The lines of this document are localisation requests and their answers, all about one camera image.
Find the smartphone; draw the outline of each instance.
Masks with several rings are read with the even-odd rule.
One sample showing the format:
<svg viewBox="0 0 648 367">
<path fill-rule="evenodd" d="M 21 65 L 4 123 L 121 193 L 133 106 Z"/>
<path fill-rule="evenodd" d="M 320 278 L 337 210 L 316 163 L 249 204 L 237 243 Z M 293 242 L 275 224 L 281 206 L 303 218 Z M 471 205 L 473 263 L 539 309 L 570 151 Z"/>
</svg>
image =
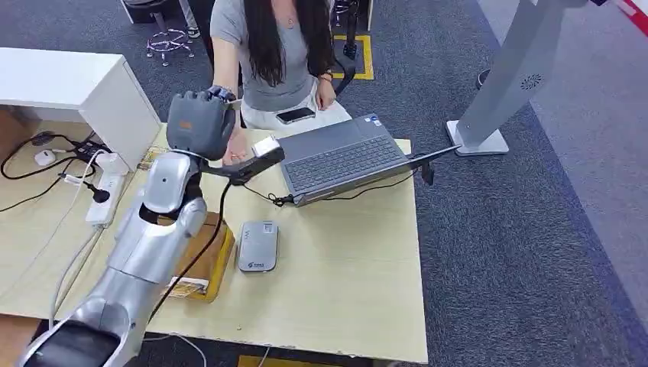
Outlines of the smartphone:
<svg viewBox="0 0 648 367">
<path fill-rule="evenodd" d="M 299 120 L 310 119 L 312 117 L 315 117 L 315 112 L 313 112 L 312 109 L 309 109 L 308 107 L 294 109 L 292 111 L 283 112 L 277 115 L 279 121 L 281 121 L 281 123 L 285 125 L 292 124 L 293 122 L 297 122 Z"/>
</svg>

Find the woman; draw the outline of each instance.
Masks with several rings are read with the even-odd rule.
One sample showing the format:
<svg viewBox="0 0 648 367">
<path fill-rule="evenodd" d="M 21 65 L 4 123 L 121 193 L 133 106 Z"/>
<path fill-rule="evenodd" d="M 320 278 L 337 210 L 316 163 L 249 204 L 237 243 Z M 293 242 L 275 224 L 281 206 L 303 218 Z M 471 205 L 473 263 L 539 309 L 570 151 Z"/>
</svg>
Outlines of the woman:
<svg viewBox="0 0 648 367">
<path fill-rule="evenodd" d="M 241 113 L 250 128 L 289 134 L 351 118 L 335 101 L 329 0 L 217 0 L 211 20 L 214 84 L 236 93 L 243 75 Z M 313 119 L 285 125 L 277 114 L 308 107 Z M 238 126 L 225 164 L 245 157 Z"/>
</svg>

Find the laptop keyboard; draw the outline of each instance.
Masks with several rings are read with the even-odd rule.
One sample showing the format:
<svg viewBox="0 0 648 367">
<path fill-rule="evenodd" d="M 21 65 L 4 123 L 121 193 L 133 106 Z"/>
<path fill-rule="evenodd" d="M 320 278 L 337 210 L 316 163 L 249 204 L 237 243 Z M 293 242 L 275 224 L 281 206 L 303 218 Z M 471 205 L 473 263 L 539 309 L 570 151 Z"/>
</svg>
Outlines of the laptop keyboard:
<svg viewBox="0 0 648 367">
<path fill-rule="evenodd" d="M 401 154 L 389 136 L 379 136 L 327 153 L 286 164 L 295 191 L 301 191 L 340 178 L 351 178 L 371 167 L 397 160 Z"/>
</svg>

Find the speaker grille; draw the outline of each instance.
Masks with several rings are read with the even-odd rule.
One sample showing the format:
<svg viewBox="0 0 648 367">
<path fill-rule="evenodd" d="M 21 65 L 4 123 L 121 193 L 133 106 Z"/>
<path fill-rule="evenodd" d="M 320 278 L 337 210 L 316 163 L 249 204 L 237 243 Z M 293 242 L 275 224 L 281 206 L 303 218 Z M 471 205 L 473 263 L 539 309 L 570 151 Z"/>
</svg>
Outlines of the speaker grille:
<svg viewBox="0 0 648 367">
<path fill-rule="evenodd" d="M 520 88 L 524 90 L 530 90 L 538 85 L 543 81 L 543 76 L 540 74 L 531 74 L 527 75 L 522 79 L 522 83 L 520 83 Z"/>
</svg>

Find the stand base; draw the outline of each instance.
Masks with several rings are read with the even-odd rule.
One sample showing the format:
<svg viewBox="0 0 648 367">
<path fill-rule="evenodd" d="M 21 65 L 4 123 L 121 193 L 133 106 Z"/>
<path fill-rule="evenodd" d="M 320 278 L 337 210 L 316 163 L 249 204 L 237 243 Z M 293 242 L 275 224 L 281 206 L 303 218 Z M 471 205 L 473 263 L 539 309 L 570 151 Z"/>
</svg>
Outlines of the stand base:
<svg viewBox="0 0 648 367">
<path fill-rule="evenodd" d="M 459 121 L 448 121 L 445 124 L 445 129 L 448 131 L 448 135 L 452 139 L 454 145 L 461 144 L 462 146 L 459 149 L 456 149 L 455 152 L 457 155 L 469 156 L 469 155 L 490 155 L 490 154 L 506 154 L 508 153 L 508 145 L 504 140 L 504 137 L 500 133 L 500 130 L 495 130 L 491 136 L 486 138 L 480 145 L 474 147 L 467 147 L 464 145 L 462 136 L 457 132 L 457 124 Z"/>
</svg>

